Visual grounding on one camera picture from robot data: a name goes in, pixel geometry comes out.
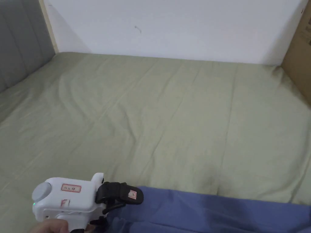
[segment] cardboard box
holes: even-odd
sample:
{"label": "cardboard box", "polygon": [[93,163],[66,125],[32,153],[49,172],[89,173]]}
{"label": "cardboard box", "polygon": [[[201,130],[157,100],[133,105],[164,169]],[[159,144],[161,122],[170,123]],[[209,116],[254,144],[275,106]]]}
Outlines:
{"label": "cardboard box", "polygon": [[282,68],[311,105],[311,0],[304,10]]}

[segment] gray round knob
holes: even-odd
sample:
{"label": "gray round knob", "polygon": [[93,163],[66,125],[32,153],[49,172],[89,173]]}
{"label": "gray round knob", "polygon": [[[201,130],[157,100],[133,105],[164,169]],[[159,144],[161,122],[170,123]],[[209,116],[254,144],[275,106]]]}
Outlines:
{"label": "gray round knob", "polygon": [[32,192],[32,199],[34,202],[41,201],[43,198],[46,198],[52,191],[52,186],[48,182],[43,182],[39,184],[34,191]]}

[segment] scuff mark on wall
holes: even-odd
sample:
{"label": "scuff mark on wall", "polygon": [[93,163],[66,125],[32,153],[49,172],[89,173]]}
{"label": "scuff mark on wall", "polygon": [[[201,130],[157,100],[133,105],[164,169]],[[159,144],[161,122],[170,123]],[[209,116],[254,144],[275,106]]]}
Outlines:
{"label": "scuff mark on wall", "polygon": [[139,30],[140,34],[142,33],[142,30],[139,27],[135,26],[135,28]]}

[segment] white handheld device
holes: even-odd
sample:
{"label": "white handheld device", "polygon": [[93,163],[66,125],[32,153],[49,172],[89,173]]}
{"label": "white handheld device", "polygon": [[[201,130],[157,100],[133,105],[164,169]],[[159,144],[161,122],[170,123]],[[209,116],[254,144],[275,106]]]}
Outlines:
{"label": "white handheld device", "polygon": [[110,210],[125,204],[141,204],[143,193],[126,183],[104,183],[104,174],[91,181],[54,177],[39,184],[32,193],[32,211],[37,221],[64,219],[69,232],[84,232]]}

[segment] red label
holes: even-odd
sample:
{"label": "red label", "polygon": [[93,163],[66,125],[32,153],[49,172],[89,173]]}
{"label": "red label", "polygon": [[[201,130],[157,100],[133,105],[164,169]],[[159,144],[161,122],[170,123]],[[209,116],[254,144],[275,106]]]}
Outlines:
{"label": "red label", "polygon": [[81,186],[80,185],[63,184],[62,185],[62,191],[79,193],[79,192],[81,192]]}
{"label": "red label", "polygon": [[128,197],[136,200],[137,192],[130,190],[130,192],[128,193]]}

